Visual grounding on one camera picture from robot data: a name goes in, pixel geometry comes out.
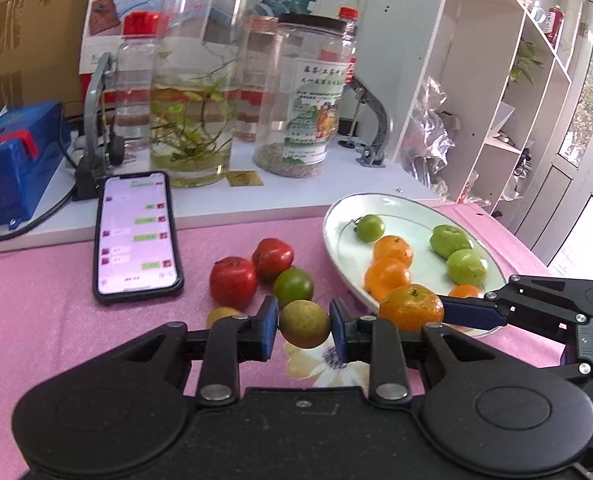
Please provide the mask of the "orange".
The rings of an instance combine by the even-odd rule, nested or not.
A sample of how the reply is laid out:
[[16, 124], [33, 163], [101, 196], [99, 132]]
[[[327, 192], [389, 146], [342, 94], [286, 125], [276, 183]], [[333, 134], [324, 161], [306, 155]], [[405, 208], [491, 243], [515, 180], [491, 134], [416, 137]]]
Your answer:
[[403, 237], [385, 235], [375, 242], [373, 246], [373, 258], [374, 260], [384, 258], [396, 259], [403, 263], [406, 268], [410, 268], [413, 261], [413, 249]]
[[381, 302], [390, 292], [411, 283], [408, 266], [395, 258], [374, 260], [363, 277], [363, 289], [377, 302]]
[[385, 296], [379, 316], [393, 322], [400, 332], [419, 333], [427, 323], [444, 321], [444, 304], [425, 286], [408, 284]]
[[481, 289], [473, 285], [456, 285], [448, 294], [453, 298], [481, 298], [483, 293]]

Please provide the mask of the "green fruit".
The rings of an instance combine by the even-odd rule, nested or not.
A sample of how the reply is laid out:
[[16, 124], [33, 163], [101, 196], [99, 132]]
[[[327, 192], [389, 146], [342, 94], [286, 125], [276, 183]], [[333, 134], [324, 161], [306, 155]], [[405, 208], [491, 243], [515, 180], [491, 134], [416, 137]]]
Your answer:
[[473, 242], [467, 232], [451, 224], [435, 226], [430, 237], [430, 245], [434, 252], [445, 260], [458, 250], [473, 248]]
[[488, 262], [474, 249], [459, 249], [446, 260], [448, 277], [457, 285], [481, 286], [487, 278]]

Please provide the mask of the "orange front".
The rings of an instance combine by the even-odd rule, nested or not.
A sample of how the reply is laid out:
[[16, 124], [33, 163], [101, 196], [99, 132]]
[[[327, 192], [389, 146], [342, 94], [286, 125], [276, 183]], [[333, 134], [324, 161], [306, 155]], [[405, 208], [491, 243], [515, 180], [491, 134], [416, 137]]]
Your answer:
[[393, 322], [400, 332], [419, 333], [427, 323], [444, 321], [444, 304], [425, 286], [408, 284], [385, 296], [379, 316]]

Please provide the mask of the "green tomato with stem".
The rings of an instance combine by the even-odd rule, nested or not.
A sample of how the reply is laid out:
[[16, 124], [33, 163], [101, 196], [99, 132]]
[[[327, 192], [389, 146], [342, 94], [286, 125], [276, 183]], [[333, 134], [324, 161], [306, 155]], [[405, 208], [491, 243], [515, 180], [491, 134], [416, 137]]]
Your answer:
[[354, 222], [354, 231], [362, 242], [373, 243], [384, 234], [385, 225], [376, 214], [365, 214]]

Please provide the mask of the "red apple right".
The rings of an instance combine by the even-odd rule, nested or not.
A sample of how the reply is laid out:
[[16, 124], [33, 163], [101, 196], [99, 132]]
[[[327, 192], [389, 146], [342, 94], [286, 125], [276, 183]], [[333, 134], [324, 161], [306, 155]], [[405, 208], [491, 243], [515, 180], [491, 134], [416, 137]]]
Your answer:
[[283, 271], [290, 269], [293, 260], [292, 246], [273, 237], [261, 240], [252, 255], [256, 276], [264, 283], [275, 281]]

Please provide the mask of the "white shelving unit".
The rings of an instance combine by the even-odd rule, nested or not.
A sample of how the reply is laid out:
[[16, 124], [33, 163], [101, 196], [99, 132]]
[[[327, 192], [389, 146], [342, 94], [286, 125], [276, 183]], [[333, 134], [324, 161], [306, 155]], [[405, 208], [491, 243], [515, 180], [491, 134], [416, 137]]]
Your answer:
[[[521, 39], [543, 69], [534, 84], [509, 80]], [[385, 162], [401, 157], [413, 104], [430, 69], [460, 128], [439, 173], [451, 198], [471, 192], [494, 210], [529, 139], [553, 133], [569, 76], [520, 0], [367, 0], [356, 77], [392, 119]]]

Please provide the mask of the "potted green plant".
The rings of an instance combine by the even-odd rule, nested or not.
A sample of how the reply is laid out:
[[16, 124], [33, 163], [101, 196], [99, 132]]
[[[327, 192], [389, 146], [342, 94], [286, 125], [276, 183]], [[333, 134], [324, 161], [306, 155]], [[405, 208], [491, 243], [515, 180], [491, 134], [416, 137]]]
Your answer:
[[536, 70], [543, 69], [540, 51], [532, 42], [521, 39], [510, 70], [509, 80], [513, 84], [518, 84], [520, 81], [534, 84], [533, 75], [531, 74], [531, 70], [534, 68]]

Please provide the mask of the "blue power supply box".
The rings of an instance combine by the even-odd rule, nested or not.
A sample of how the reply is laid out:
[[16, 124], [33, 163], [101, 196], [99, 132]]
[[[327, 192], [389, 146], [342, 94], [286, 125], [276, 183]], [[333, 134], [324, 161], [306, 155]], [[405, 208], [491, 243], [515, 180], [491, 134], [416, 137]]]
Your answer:
[[0, 116], [0, 226], [31, 220], [70, 142], [71, 129], [58, 102]]

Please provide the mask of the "red can on shelf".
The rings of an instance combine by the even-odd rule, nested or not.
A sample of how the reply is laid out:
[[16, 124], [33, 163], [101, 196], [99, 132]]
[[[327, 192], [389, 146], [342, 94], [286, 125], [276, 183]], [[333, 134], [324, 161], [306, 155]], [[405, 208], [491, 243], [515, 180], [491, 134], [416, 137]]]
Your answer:
[[558, 44], [563, 23], [564, 13], [561, 8], [559, 6], [551, 6], [547, 12], [545, 24], [543, 24], [543, 33], [553, 48]]

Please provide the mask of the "clear jar with label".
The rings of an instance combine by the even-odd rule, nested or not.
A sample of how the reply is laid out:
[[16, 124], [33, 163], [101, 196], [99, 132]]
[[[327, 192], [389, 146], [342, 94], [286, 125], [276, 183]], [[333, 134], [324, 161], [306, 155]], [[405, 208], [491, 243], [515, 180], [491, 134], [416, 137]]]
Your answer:
[[346, 86], [344, 34], [337, 18], [279, 16], [255, 136], [258, 168], [295, 179], [320, 174]]

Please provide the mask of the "clear bottle red cap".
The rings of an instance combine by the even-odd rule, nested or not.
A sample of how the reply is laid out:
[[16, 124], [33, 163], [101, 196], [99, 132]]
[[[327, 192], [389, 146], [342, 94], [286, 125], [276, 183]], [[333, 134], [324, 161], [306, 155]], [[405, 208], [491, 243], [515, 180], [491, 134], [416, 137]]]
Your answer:
[[123, 42], [116, 55], [114, 131], [125, 141], [127, 151], [148, 146], [150, 90], [155, 55], [155, 37], [160, 14], [136, 11], [123, 25]]

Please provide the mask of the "cola bottle red cap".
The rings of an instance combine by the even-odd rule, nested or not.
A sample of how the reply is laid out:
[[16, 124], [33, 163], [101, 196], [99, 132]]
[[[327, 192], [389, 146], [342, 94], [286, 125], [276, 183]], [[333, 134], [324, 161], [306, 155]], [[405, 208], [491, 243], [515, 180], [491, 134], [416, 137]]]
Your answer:
[[344, 44], [348, 55], [348, 70], [345, 84], [350, 84], [354, 77], [357, 61], [357, 23], [359, 12], [351, 6], [339, 8], [339, 20], [345, 23]]

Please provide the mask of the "cardboard box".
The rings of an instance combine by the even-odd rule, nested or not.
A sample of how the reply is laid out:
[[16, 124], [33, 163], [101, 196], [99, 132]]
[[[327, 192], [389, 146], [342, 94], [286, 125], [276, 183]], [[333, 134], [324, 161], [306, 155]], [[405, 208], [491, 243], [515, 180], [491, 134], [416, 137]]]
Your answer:
[[0, 110], [56, 101], [83, 110], [78, 75], [88, 0], [0, 0]]

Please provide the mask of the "tall glass plant vase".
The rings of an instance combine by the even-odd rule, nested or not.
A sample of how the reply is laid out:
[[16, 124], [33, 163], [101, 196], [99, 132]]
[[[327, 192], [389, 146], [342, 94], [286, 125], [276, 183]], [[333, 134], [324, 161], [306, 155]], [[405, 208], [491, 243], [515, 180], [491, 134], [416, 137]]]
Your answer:
[[150, 165], [176, 188], [215, 183], [229, 169], [249, 6], [250, 0], [163, 0], [150, 92]]

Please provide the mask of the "grey bracket left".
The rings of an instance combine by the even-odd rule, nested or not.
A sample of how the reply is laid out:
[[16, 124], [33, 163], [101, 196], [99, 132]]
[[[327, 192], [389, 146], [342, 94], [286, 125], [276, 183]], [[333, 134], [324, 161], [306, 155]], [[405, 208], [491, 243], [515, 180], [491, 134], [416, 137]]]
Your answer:
[[114, 133], [106, 120], [106, 88], [113, 77], [113, 58], [110, 52], [100, 56], [92, 73], [84, 102], [83, 126], [85, 148], [75, 169], [74, 200], [95, 200], [102, 183], [121, 166], [125, 156], [125, 142]]

